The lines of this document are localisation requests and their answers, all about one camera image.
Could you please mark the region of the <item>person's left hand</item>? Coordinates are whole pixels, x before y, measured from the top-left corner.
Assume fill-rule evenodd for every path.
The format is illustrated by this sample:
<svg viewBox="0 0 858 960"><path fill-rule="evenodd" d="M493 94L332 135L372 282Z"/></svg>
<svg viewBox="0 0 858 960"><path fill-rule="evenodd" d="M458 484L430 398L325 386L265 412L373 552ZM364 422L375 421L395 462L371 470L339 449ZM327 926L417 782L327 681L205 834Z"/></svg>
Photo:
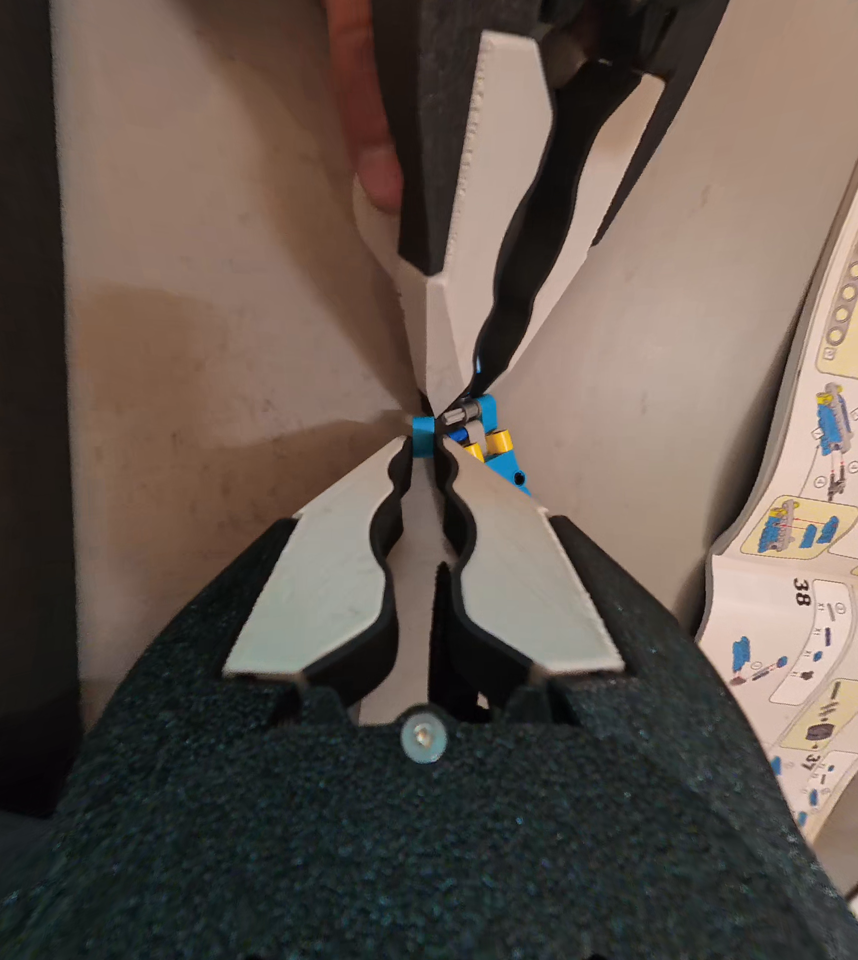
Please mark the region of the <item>person's left hand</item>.
<svg viewBox="0 0 858 960"><path fill-rule="evenodd" d="M324 2L336 105L346 150L377 210L401 210L403 174L380 88L369 1Z"/></svg>

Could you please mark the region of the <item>small blue beam assembly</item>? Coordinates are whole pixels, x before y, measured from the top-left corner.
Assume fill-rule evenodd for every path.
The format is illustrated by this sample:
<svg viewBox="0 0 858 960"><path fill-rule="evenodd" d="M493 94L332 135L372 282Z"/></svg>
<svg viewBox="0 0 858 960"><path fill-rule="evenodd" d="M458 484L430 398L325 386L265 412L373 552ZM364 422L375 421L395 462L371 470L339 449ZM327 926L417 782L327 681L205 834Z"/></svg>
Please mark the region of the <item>small blue beam assembly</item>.
<svg viewBox="0 0 858 960"><path fill-rule="evenodd" d="M498 430L495 397L489 393L477 398L466 396L439 415L415 416L411 420L413 455L432 457L436 439L444 436L466 449L477 447L476 455L485 461L495 455L489 452L487 438Z"/></svg>

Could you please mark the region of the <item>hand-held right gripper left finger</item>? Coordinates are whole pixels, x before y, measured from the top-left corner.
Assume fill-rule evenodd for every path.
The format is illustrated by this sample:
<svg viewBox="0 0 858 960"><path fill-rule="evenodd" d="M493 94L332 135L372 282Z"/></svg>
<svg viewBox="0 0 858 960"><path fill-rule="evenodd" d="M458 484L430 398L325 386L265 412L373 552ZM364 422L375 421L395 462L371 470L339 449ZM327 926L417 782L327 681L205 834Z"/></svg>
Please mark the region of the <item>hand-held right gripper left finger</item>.
<svg viewBox="0 0 858 960"><path fill-rule="evenodd" d="M411 469L411 438L392 439L294 515L223 677L333 689L387 678L398 652L387 554Z"/></svg>

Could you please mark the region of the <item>blue motor block yellow pins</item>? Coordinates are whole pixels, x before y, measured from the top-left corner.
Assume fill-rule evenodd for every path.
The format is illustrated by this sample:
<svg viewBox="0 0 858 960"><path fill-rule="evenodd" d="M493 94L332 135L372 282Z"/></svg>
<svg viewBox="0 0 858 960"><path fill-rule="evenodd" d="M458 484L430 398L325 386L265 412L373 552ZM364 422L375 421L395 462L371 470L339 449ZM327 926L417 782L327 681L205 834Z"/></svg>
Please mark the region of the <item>blue motor block yellow pins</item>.
<svg viewBox="0 0 858 960"><path fill-rule="evenodd" d="M509 431L493 429L483 433L481 423L470 426L478 429L466 430L466 436L460 441L462 447L515 489L530 496L528 477L519 465Z"/></svg>

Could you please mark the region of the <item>instruction booklet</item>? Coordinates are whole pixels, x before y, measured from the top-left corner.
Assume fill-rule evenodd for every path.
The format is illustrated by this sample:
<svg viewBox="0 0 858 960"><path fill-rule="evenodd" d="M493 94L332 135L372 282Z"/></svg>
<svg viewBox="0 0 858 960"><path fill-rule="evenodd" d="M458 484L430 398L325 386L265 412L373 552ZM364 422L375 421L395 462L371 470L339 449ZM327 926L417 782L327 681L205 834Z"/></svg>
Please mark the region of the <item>instruction booklet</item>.
<svg viewBox="0 0 858 960"><path fill-rule="evenodd" d="M858 773L858 163L747 506L713 545L703 654L813 841Z"/></svg>

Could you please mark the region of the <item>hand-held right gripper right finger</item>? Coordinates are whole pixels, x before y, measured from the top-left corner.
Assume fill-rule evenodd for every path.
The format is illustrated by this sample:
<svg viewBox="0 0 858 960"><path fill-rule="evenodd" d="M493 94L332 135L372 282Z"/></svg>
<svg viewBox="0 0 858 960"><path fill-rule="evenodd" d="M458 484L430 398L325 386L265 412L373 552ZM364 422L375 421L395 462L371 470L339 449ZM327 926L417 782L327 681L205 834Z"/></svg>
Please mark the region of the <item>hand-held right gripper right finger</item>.
<svg viewBox="0 0 858 960"><path fill-rule="evenodd" d="M450 438L435 445L455 558L453 666L471 685L618 674L625 662L548 514Z"/></svg>

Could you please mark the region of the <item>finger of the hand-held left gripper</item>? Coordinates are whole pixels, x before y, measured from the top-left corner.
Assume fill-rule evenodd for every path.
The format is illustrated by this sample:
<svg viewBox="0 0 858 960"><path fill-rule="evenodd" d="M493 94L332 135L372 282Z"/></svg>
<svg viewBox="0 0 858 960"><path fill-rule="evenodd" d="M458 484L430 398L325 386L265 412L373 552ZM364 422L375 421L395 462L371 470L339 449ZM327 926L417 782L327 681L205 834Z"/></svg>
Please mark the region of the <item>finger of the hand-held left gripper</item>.
<svg viewBox="0 0 858 960"><path fill-rule="evenodd" d="M537 42L484 30L443 266L426 289L426 397L435 411L454 403L476 373L502 247L552 122Z"/></svg>
<svg viewBox="0 0 858 960"><path fill-rule="evenodd" d="M478 338L478 394L511 369L579 272L640 145L663 81L586 63L553 93L553 124L496 264Z"/></svg>

